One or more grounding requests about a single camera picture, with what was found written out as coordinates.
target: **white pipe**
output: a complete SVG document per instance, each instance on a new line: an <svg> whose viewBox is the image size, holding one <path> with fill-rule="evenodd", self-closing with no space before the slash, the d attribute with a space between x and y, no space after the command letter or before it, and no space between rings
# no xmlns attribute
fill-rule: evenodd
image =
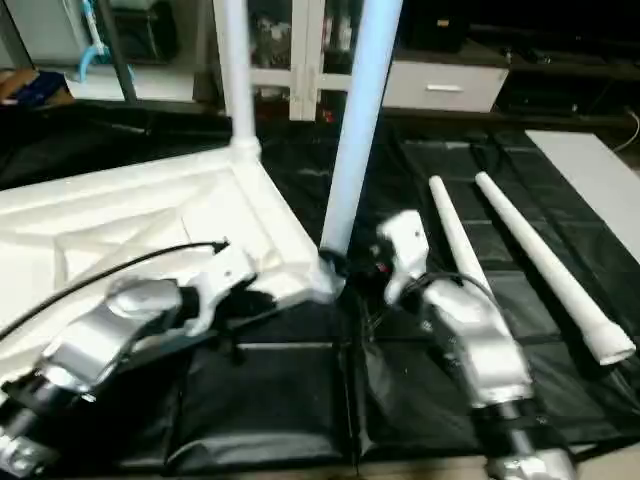
<svg viewBox="0 0 640 480"><path fill-rule="evenodd" d="M402 0L365 0L320 246L346 255Z"/></svg>
<svg viewBox="0 0 640 480"><path fill-rule="evenodd" d="M481 172L476 175L476 183L573 317L600 365L611 365L633 355L635 344L619 325L607 318L491 177Z"/></svg>
<svg viewBox="0 0 640 480"><path fill-rule="evenodd" d="M458 218L456 209L451 202L451 198L442 179L438 176L431 177L429 179L429 188L431 188L431 194L436 201L436 209L440 215L440 220L444 227L444 234L451 247L451 253L453 253L458 271L475 278L482 283L487 290L491 291L487 277L484 276L480 262L478 262L478 258L473 251L471 242L469 242L469 238ZM474 285L469 282L465 282L465 286L469 288L474 287Z"/></svg>
<svg viewBox="0 0 640 480"><path fill-rule="evenodd" d="M229 78L231 84L231 117L233 142L253 145L256 128L250 80L249 15L246 0L227 0L225 4Z"/></svg>

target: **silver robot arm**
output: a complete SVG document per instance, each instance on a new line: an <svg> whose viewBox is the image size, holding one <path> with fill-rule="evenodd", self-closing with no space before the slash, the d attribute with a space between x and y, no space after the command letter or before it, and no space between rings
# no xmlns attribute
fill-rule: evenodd
<svg viewBox="0 0 640 480"><path fill-rule="evenodd" d="M415 212L397 215L378 233L391 246L385 300L393 304L426 272L429 246ZM535 398L526 358L488 295L451 280L436 280L420 294L422 313L436 311L429 316L431 329L468 398L487 474L497 480L574 480L570 454Z"/></svg>
<svg viewBox="0 0 640 480"><path fill-rule="evenodd" d="M93 310L72 321L46 347L33 369L3 385L0 470L16 477L41 473L63 449L68 415L94 402L143 338L181 328L208 330L216 305L255 271L248 256L227 246L185 287L171 279L115 284Z"/></svg>

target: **cabinet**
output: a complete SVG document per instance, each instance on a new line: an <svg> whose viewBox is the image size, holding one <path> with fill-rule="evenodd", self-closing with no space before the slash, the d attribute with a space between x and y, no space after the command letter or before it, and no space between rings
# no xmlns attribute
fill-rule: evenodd
<svg viewBox="0 0 640 480"><path fill-rule="evenodd" d="M82 5L75 0L5 0L32 61L77 64L89 46Z"/></svg>
<svg viewBox="0 0 640 480"><path fill-rule="evenodd" d="M248 0L252 43L251 78L257 91L280 88L291 120L316 119L322 107L339 109L351 84L351 70L363 0ZM231 105L226 77L225 0L214 0L225 105ZM265 40L257 24L281 22L285 41ZM278 61L272 57L282 55ZM394 59L383 106L489 112L507 77L506 68L448 65Z"/></svg>

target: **black tablecloth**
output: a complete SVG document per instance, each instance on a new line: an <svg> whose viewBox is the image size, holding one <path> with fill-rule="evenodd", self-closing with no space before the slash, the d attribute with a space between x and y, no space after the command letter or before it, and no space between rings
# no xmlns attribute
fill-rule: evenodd
<svg viewBox="0 0 640 480"><path fill-rule="evenodd" d="M214 148L230 133L228 123L207 117L117 109L10 118L15 134L0 147L0 188ZM265 169L319 242L338 128L259 127ZM427 185L441 175L567 441L639 438L638 357L607 368L595 363L473 186L479 169L637 343L640 267L523 132L415 133L380 122L350 260L368 256L381 221L418 209L429 268L453 270ZM464 397L420 320L390 311L371 331L383 308L379 293L349 285L336 305L282 313L240 335L239 357L205 345L122 375L91 413L95 426L84 425L82 453L60 473L189 475L481 453Z"/></svg>

